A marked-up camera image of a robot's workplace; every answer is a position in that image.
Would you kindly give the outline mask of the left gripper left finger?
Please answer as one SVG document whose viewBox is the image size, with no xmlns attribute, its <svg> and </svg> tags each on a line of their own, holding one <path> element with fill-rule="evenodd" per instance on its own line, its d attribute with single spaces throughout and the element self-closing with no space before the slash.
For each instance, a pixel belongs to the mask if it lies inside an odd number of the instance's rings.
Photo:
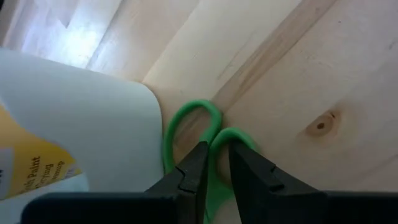
<svg viewBox="0 0 398 224">
<path fill-rule="evenodd" d="M 160 224 L 203 224 L 209 144 L 199 142 L 173 169 L 145 191 L 150 218 Z"/>
</svg>

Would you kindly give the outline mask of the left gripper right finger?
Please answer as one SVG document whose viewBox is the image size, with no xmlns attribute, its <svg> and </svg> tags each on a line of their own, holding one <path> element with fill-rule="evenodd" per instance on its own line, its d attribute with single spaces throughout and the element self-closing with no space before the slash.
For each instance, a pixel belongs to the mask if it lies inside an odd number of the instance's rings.
<svg viewBox="0 0 398 224">
<path fill-rule="evenodd" d="M 229 145 L 229 166 L 242 224 L 324 224 L 326 194 L 245 143 Z"/>
</svg>

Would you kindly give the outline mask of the green handled scissors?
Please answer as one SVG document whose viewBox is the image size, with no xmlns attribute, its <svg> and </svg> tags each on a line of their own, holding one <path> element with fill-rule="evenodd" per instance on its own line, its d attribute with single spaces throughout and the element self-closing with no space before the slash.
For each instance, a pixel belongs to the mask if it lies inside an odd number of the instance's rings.
<svg viewBox="0 0 398 224">
<path fill-rule="evenodd" d="M 203 224 L 212 224 L 218 209 L 229 199 L 234 198 L 233 188 L 222 183 L 216 171 L 216 161 L 221 147 L 232 139 L 241 140 L 245 145 L 255 152 L 258 148 L 252 137 L 239 128 L 222 128 L 222 112 L 209 100 L 192 100 L 184 104 L 172 117 L 164 134 L 162 144 L 162 157 L 164 171 L 171 172 L 175 166 L 173 157 L 173 141 L 178 125 L 184 116 L 193 110 L 202 107 L 211 115 L 210 127 L 200 135 L 199 141 L 208 144 L 208 186 L 205 203 L 205 214 Z"/>
</svg>

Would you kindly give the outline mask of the yellow paint bottle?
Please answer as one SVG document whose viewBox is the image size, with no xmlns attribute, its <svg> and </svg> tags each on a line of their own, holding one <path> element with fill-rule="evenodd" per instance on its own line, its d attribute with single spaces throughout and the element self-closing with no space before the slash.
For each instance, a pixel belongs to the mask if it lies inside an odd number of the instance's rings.
<svg viewBox="0 0 398 224">
<path fill-rule="evenodd" d="M 81 173 L 66 150 L 22 128 L 0 105 L 0 200 Z"/>
</svg>

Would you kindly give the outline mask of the white plastic caddy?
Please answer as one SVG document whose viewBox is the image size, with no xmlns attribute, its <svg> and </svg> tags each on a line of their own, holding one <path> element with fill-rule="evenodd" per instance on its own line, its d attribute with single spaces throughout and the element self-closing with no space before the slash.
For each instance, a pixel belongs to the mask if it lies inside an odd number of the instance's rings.
<svg viewBox="0 0 398 224">
<path fill-rule="evenodd" d="M 145 85 L 0 48 L 0 105 L 82 173 L 0 200 L 0 224 L 52 192 L 140 192 L 164 174 L 162 115 Z"/>
</svg>

